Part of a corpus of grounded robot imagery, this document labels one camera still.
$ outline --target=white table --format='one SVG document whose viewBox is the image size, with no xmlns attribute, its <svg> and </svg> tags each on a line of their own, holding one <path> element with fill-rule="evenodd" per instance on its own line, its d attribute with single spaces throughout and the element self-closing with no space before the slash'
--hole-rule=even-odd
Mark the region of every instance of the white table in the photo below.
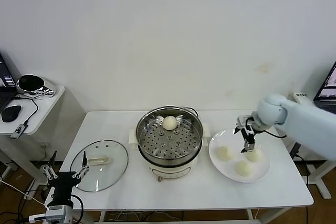
<svg viewBox="0 0 336 224">
<path fill-rule="evenodd" d="M 23 132 L 24 135 L 32 135 L 38 130 L 44 119 L 55 106 L 56 102 L 63 95 L 65 87 L 56 87 L 57 92 L 53 97 L 41 100 L 34 99 L 38 105 L 38 111 L 29 119 L 28 127 Z M 29 190 L 34 190 L 38 185 L 46 184 L 47 179 L 45 175 L 43 175 L 43 173 L 29 161 L 27 156 L 16 147 L 15 143 L 18 143 L 20 139 L 11 139 L 8 136 L 16 130 L 19 124 L 23 124 L 27 120 L 27 118 L 36 110 L 36 106 L 30 100 L 13 100 L 7 105 L 7 107 L 14 105 L 21 105 L 22 107 L 17 119 L 9 123 L 4 123 L 0 119 L 0 150 L 6 154 L 6 156 L 4 154 L 0 154 L 0 161 L 8 163 L 8 158 L 15 161 L 23 170 L 35 179 L 29 188 Z M 15 164 L 8 164 L 6 171 L 10 169 L 16 170 L 17 166 Z"/>
<path fill-rule="evenodd" d="M 233 129 L 239 115 L 251 111 L 200 111 L 200 119 L 209 127 L 211 135 Z M 70 169 L 74 157 L 85 146 L 98 140 L 115 140 L 123 144 L 129 154 L 129 164 L 123 177 L 112 187 L 86 193 L 77 188 L 73 194 L 84 202 L 85 210 L 225 210 L 273 208 L 261 216 L 259 222 L 268 223 L 291 207 L 313 203 L 300 173 L 281 140 L 267 134 L 256 136 L 268 150 L 271 169 L 259 182 L 244 184 L 223 176 L 211 163 L 208 149 L 200 152 L 198 163 L 190 174 L 176 180 L 158 182 L 137 150 L 128 144 L 133 129 L 145 112 L 89 112 L 72 143 L 61 170 Z M 49 193 L 45 205 L 51 201 Z M 80 210 L 74 200 L 74 210 Z"/>
</svg>

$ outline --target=robotic arm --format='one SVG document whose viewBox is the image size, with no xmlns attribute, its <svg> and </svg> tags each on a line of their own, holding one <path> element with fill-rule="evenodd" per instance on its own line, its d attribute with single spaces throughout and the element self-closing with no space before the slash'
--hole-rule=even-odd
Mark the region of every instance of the robotic arm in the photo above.
<svg viewBox="0 0 336 224">
<path fill-rule="evenodd" d="M 48 166 L 43 168 L 48 178 L 48 185 L 54 188 L 52 201 L 48 204 L 45 214 L 29 216 L 27 220 L 24 219 L 24 222 L 35 223 L 42 220 L 44 224 L 72 224 L 72 188 L 81 182 L 81 179 L 89 171 L 89 166 L 87 165 L 86 153 L 84 152 L 82 167 L 79 171 L 55 173 L 53 165 L 56 153 L 54 152 Z"/>
<path fill-rule="evenodd" d="M 281 95 L 260 101 L 257 111 L 237 119 L 235 133 L 241 131 L 245 145 L 241 152 L 254 149 L 256 134 L 271 126 L 329 160 L 336 160 L 336 115 L 315 106 L 292 102 Z"/>
</svg>

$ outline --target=laptop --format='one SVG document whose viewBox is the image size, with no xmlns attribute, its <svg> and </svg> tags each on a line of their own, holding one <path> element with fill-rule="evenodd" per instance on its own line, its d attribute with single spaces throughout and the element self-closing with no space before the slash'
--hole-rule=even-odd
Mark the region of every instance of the laptop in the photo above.
<svg viewBox="0 0 336 224">
<path fill-rule="evenodd" d="M 6 108 L 16 94 L 15 81 L 0 54 L 0 112 Z"/>
<path fill-rule="evenodd" d="M 336 62 L 313 101 L 320 109 L 336 114 Z"/>
</svg>

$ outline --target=wooden floor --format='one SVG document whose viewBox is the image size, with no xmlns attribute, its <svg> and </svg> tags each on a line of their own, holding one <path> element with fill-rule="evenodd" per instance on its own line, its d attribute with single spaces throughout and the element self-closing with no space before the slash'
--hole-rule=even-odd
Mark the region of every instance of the wooden floor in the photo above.
<svg viewBox="0 0 336 224">
<path fill-rule="evenodd" d="M 305 169 L 304 165 L 299 165 L 299 170 L 304 175 Z M 3 172 L 4 166 L 0 166 L 0 171 Z M 314 197 L 314 204 L 310 206 L 309 209 L 309 224 L 334 224 L 336 223 L 336 170 L 333 169 L 329 174 L 325 175 L 323 178 L 325 184 L 327 185 L 332 199 L 323 199 L 317 190 L 316 186 L 311 185 L 309 189 Z M 25 190 L 28 183 L 31 181 L 31 177 L 22 169 L 18 169 L 15 172 L 11 172 L 7 178 L 6 182 L 14 185 L 20 190 Z M 40 197 L 40 191 L 35 195 L 36 199 L 43 201 Z M 15 214 L 1 214 L 4 211 L 15 212 L 18 211 L 18 204 L 21 199 L 21 194 L 8 189 L 4 184 L 0 185 L 0 223 L 4 223 L 10 219 L 16 219 Z M 29 215 L 41 214 L 45 212 L 44 206 L 38 204 L 33 200 L 27 200 L 23 209 L 23 216 L 28 217 Z M 258 216 L 262 215 L 265 210 L 261 209 Z M 146 217 L 151 212 L 143 212 L 138 214 L 141 219 L 141 215 Z M 247 219 L 247 214 L 245 210 L 234 210 L 234 211 L 172 211 L 167 212 L 173 217 L 177 217 L 183 221 L 197 221 L 197 220 L 237 220 L 237 219 Z M 95 219 L 99 220 L 99 212 L 89 212 Z M 110 212 L 106 215 L 105 221 L 113 221 L 118 217 L 119 212 Z M 137 216 L 133 214 L 127 215 L 127 221 L 137 221 Z M 149 216 L 148 221 L 176 221 L 170 216 L 163 213 L 153 213 Z M 125 215 L 119 216 L 119 221 L 125 221 Z M 6 222 L 6 224 L 14 224 L 14 220 Z M 279 218 L 270 222 L 271 224 L 305 224 L 306 223 L 306 208 L 293 208 L 281 215 Z"/>
</svg>

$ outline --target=glass lid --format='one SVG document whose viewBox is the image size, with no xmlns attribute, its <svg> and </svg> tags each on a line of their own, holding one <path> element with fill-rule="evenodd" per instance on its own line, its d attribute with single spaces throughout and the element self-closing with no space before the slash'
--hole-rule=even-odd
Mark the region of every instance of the glass lid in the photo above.
<svg viewBox="0 0 336 224">
<path fill-rule="evenodd" d="M 123 145 L 113 140 L 97 141 L 86 146 L 76 155 L 70 170 L 81 169 L 84 152 L 90 169 L 77 185 L 83 191 L 102 191 L 114 185 L 126 170 L 127 151 Z"/>
</svg>

